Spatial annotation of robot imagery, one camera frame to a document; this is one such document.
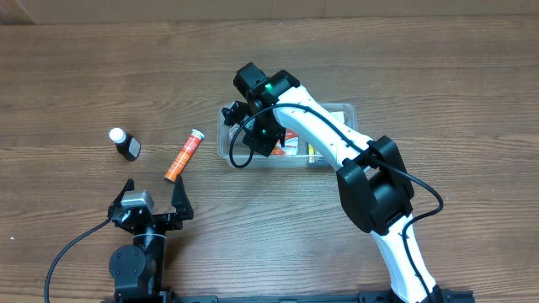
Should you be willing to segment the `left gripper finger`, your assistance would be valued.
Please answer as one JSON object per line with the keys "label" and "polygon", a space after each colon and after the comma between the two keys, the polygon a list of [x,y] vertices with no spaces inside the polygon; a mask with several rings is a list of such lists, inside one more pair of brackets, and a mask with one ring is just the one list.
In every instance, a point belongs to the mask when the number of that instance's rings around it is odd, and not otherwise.
{"label": "left gripper finger", "polygon": [[171,205],[175,208],[180,220],[192,220],[194,211],[185,192],[183,179],[178,176],[174,181]]}
{"label": "left gripper finger", "polygon": [[125,185],[123,189],[120,191],[120,193],[116,196],[116,198],[112,202],[112,206],[117,206],[121,203],[121,200],[123,199],[126,192],[132,191],[134,189],[134,180],[132,178],[128,178],[125,182]]}

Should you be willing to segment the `red white medicine box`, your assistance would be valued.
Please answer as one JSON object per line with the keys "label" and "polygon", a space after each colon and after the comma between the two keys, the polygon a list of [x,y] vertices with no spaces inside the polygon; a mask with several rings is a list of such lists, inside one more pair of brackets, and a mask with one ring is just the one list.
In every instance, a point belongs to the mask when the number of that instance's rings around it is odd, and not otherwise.
{"label": "red white medicine box", "polygon": [[272,156],[295,156],[299,150],[299,135],[292,131],[287,130],[284,137],[284,145],[282,146],[280,140],[275,144],[274,149],[271,152]]}

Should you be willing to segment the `dark brown medicine bottle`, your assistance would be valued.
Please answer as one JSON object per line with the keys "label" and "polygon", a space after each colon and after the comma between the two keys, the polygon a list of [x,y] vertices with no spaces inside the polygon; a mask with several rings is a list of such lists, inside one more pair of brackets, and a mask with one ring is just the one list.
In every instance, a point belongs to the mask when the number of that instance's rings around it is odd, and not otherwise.
{"label": "dark brown medicine bottle", "polygon": [[132,134],[115,127],[109,131],[109,138],[114,142],[118,153],[127,161],[134,162],[139,157],[141,144]]}

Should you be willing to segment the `blue yellow VapoDrops box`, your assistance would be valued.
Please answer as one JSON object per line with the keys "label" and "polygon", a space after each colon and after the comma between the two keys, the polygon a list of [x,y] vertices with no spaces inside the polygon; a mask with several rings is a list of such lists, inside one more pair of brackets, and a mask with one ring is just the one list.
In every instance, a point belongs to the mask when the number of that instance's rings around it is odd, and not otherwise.
{"label": "blue yellow VapoDrops box", "polygon": [[330,167],[328,161],[311,145],[307,145],[307,165],[309,167]]}

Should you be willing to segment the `orange tablet tube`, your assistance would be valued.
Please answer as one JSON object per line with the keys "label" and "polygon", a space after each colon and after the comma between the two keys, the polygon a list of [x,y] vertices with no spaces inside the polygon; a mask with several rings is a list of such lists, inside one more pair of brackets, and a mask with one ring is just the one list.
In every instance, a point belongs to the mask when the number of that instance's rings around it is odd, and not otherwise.
{"label": "orange tablet tube", "polygon": [[168,181],[173,183],[176,181],[204,139],[205,135],[201,131],[196,129],[191,131],[188,140],[184,143],[179,154],[175,157],[173,163],[164,175]]}

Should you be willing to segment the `white blue medicine box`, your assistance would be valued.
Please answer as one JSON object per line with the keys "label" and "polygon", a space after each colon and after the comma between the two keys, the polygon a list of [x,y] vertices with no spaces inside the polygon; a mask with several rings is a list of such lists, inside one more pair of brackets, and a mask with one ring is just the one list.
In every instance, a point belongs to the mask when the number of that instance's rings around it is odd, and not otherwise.
{"label": "white blue medicine box", "polygon": [[331,116],[331,122],[333,125],[345,125],[345,115],[344,111],[334,111],[329,112],[329,115]]}

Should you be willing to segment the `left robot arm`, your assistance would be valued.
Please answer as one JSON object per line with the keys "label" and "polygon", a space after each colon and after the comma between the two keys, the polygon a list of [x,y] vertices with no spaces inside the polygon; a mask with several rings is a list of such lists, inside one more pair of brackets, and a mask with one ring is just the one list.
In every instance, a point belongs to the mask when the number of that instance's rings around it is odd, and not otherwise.
{"label": "left robot arm", "polygon": [[183,228],[194,217],[182,178],[173,182],[174,212],[155,214],[146,190],[136,191],[130,178],[108,208],[116,227],[132,235],[132,244],[116,249],[109,259],[115,281],[115,302],[178,302],[179,295],[163,285],[166,233]]}

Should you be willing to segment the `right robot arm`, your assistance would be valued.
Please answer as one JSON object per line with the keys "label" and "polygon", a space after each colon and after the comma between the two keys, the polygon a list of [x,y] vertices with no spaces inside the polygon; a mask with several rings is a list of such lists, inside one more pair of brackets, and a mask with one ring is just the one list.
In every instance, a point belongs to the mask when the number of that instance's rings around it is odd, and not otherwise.
{"label": "right robot arm", "polygon": [[393,295],[401,302],[435,302],[438,285],[416,242],[411,204],[413,186],[429,186],[407,173],[395,142],[373,140],[338,121],[285,70],[268,77],[248,63],[233,85],[244,100],[222,115],[226,125],[244,132],[249,152],[268,157],[284,144],[287,130],[303,137],[335,170],[345,214],[375,239]]}

